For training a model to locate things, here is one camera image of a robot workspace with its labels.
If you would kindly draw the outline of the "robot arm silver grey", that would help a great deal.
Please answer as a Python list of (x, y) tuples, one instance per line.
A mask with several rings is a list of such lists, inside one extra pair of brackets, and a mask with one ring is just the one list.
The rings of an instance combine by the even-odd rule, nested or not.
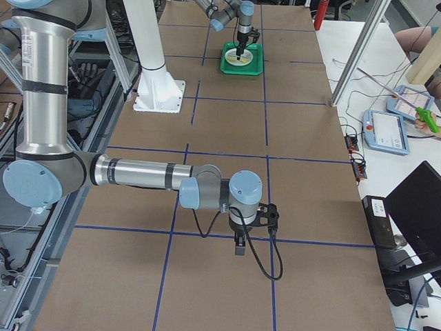
[(235, 46), (236, 58), (239, 60), (245, 52), (249, 38), (256, 43), (260, 37), (259, 31), (252, 26), (254, 3), (251, 1), (225, 1), (226, 6), (220, 9), (214, 1), (195, 0), (196, 4), (206, 14), (210, 26), (217, 32), (221, 31), (231, 20), (237, 19), (237, 41)]
[[(242, 55), (252, 29), (251, 1), (215, 3), (196, 1), (215, 30), (238, 19), (238, 52)], [(74, 151), (67, 143), (68, 44), (76, 32), (106, 23), (104, 1), (8, 1), (12, 20), (21, 30), (23, 142), (16, 147), (16, 161), (3, 173), (7, 193), (27, 207), (42, 207), (87, 185), (129, 185), (178, 191), (179, 202), (195, 210), (212, 209), (229, 214), (234, 231), (235, 254), (244, 255), (245, 240), (254, 247), (249, 229), (258, 221), (262, 183), (254, 172), (241, 170), (222, 179), (216, 166), (188, 166), (125, 159), (106, 154)], [(167, 71), (153, 1), (123, 1), (141, 65), (134, 110), (177, 114), (185, 82)]]

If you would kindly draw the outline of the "person hand holding grabber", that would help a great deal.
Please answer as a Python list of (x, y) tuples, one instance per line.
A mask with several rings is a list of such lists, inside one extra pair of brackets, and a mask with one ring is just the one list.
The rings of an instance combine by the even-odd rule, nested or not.
[(419, 132), (426, 134), (426, 135), (431, 135), (431, 136), (435, 136), (440, 138), (441, 137), (441, 132), (432, 132), (429, 127), (427, 126), (426, 122), (422, 122), (419, 119), (415, 120), (414, 123), (414, 127), (416, 130), (418, 130)]

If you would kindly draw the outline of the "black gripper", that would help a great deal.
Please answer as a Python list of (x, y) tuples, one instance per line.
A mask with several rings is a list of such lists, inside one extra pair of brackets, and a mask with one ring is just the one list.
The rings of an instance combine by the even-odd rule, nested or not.
[(246, 250), (246, 240), (245, 230), (243, 224), (237, 224), (231, 218), (229, 218), (229, 226), (234, 231), (235, 248), (234, 254), (236, 256), (244, 256)]
[(241, 60), (241, 57), (244, 53), (244, 49), (247, 46), (248, 40), (249, 40), (249, 33), (248, 32), (246, 32), (246, 33), (241, 32), (241, 31), (237, 32), (238, 46), (236, 48), (236, 59), (238, 61)]

